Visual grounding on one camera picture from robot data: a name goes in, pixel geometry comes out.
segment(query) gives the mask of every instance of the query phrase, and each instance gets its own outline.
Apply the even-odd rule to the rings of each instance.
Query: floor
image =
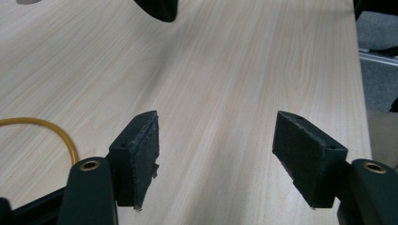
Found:
[[[365,11],[357,21],[357,30],[360,49],[398,46],[398,16]],[[398,64],[360,59],[360,65],[374,160],[398,172],[398,113],[389,112],[398,98]]]

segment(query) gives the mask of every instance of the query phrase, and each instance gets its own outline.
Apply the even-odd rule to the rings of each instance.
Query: yellow cable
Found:
[[[70,154],[70,160],[72,165],[79,161],[79,156],[77,155],[76,147],[69,137],[69,135],[59,126],[52,124],[48,121],[36,119],[36,118],[29,118],[29,117],[19,117],[19,118],[9,118],[9,119],[2,119],[0,120],[0,127],[5,125],[12,125],[12,124],[32,124],[32,125],[39,125],[46,128],[51,129],[55,133],[59,135],[59,137],[64,140]]]

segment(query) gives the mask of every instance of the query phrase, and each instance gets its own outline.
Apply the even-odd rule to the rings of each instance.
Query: wooden table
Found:
[[[138,114],[160,116],[159,176],[120,224],[337,224],[311,209],[271,146],[278,110],[369,158],[350,0],[181,0],[159,22],[132,0],[0,3],[0,117],[56,123],[81,158],[105,156]],[[13,208],[63,187],[50,130],[0,128]]]

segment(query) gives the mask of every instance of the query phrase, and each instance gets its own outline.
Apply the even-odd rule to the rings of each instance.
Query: wood grain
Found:
[[[349,0],[181,0],[175,22],[132,0],[0,3],[0,117],[56,123],[81,158],[157,110],[159,176],[120,224],[337,224],[271,153],[276,112],[306,117],[370,158]],[[0,194],[13,207],[66,184],[51,131],[0,129]]]

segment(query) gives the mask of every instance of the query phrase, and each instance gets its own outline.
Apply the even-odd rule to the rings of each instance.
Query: gray carpet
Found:
[[[360,49],[398,46],[398,16],[365,11],[357,21],[357,31]],[[398,98],[398,67],[362,59],[360,65],[366,108],[387,112]]]

